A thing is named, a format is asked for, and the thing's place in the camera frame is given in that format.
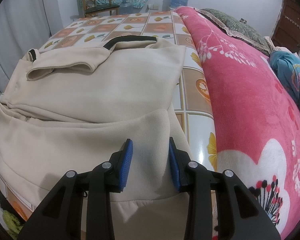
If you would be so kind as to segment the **beige zip jacket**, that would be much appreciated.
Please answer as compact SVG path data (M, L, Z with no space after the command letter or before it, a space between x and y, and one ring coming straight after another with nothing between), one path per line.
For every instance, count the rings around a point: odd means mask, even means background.
M112 194L117 239L183 239L188 196L172 182L169 139L189 151L172 105L186 48L147 36L19 60L0 96L0 188L35 209L67 171L91 171L133 142Z

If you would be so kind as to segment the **pink floral blanket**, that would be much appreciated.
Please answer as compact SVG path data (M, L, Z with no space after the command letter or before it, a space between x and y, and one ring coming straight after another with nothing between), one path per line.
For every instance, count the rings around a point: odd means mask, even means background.
M204 78L194 85L212 106L215 131L206 167L232 170L262 205L282 239L300 223L300 111L269 59L226 35L197 9L177 9Z

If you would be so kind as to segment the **orange patterned bed sheet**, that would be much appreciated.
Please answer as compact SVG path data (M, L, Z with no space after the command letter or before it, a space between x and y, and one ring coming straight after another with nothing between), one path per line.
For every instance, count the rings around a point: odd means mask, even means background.
M63 29L37 51L44 53L65 47L92 47L121 36L158 37L186 48L184 65L173 93L172 105L187 138L190 148L187 152L198 162L206 164L207 150L202 145L195 146L192 134L185 132L184 128L207 122L207 133L213 132L211 104L201 96L194 85L197 80L204 78L204 72L191 58L196 48L178 14L166 12L161 16L111 16L106 20L90 18L83 20L78 27L70 25ZM29 209L19 200L10 200L7 191L2 191L1 188L0 191L10 204L8 208L10 212L24 220L30 217L34 209Z

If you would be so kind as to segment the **blue floral cloth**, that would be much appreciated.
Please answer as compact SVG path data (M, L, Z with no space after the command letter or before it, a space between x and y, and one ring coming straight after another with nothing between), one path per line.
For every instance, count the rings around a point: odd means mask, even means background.
M300 59L286 51L274 51L269 65L300 111Z

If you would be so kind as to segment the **grey green quilt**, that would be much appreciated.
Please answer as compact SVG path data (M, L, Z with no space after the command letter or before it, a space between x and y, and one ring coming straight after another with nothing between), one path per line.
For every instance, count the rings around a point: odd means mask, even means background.
M250 25L216 9L206 8L196 11L217 25L228 36L244 41L267 56L271 54L271 48L266 39Z

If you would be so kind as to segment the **brown wooden door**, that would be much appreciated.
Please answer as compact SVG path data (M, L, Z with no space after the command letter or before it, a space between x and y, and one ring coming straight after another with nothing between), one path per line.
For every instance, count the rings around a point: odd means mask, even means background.
M271 40L276 47L300 53L300 7L295 0L283 0Z

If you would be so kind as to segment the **white curtain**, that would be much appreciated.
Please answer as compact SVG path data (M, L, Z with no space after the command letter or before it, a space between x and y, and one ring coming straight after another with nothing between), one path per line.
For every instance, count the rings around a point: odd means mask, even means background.
M19 59L62 28L57 0L0 0L0 94Z

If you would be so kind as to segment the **spare water jug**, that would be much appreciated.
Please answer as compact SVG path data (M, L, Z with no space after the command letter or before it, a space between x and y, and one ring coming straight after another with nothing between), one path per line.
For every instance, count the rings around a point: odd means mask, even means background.
M122 0L119 7L119 12L121 15L132 14L134 4L128 0Z

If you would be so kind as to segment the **wooden chair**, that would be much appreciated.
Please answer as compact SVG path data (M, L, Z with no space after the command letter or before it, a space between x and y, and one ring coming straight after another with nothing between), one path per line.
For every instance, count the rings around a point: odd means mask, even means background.
M113 0L81 0L82 10L84 17L95 17L99 13L109 12L110 16L115 13L119 14L119 5L114 3Z

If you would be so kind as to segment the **wall power socket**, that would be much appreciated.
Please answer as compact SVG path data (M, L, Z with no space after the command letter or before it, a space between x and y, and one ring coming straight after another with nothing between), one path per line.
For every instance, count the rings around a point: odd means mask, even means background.
M159 5L157 5L157 4L148 4L147 9L148 10L159 10Z

